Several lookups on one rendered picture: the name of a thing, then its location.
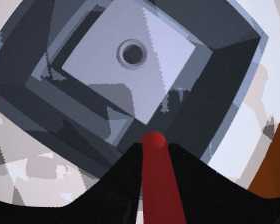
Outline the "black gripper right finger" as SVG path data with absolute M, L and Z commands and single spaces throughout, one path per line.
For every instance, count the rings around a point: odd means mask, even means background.
M 280 224 L 280 197 L 264 198 L 168 144 L 187 224 Z

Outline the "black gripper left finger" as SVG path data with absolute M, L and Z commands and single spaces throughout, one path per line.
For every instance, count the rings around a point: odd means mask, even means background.
M 143 143 L 132 147 L 97 183 L 65 206 L 23 206 L 0 201 L 0 224 L 136 224 Z

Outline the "dark red peg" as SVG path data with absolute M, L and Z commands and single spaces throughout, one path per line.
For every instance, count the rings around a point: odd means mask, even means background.
M 141 143 L 143 224 L 187 224 L 165 137 L 160 132 L 149 132 Z

